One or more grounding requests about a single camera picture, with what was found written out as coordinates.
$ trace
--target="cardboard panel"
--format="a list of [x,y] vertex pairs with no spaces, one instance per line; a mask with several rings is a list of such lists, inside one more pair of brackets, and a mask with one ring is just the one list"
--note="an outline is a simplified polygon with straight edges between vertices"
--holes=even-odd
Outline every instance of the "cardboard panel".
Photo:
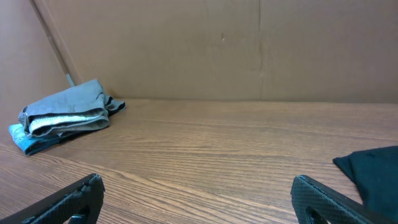
[[0,135],[23,107],[69,87],[29,1],[1,1],[0,74]]
[[398,2],[261,1],[264,100],[398,103]]
[[261,97],[257,0],[37,0],[72,77],[124,98]]

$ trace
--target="wooden table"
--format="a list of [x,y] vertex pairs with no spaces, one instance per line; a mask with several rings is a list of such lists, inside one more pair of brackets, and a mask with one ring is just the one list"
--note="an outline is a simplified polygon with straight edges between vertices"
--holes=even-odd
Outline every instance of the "wooden table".
[[398,143],[398,105],[126,103],[109,128],[32,157],[3,132],[0,218],[95,172],[98,223],[297,223],[296,175],[361,202],[332,159]]

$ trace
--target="dark green cloth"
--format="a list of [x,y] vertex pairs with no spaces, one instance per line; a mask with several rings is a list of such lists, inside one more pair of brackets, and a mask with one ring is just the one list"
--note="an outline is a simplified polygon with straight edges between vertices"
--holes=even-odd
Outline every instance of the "dark green cloth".
[[398,221],[398,146],[353,152],[333,162],[356,184],[365,207]]

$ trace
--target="folded towel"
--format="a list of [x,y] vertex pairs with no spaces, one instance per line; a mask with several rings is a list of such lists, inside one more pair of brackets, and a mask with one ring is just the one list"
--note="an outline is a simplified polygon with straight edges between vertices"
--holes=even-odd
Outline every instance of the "folded towel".
[[33,155],[71,136],[109,126],[108,116],[126,107],[105,95],[98,80],[69,88],[26,106],[20,124],[9,132],[27,155]]

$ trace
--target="folded clothing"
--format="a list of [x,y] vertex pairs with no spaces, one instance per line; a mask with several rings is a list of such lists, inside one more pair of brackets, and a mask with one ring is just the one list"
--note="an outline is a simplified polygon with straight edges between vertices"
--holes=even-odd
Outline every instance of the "folded clothing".
[[353,152],[333,162],[355,183],[365,207],[398,221],[398,146]]
[[109,126],[108,116],[126,107],[105,94],[98,80],[69,88],[26,106],[9,132],[27,155],[70,136]]

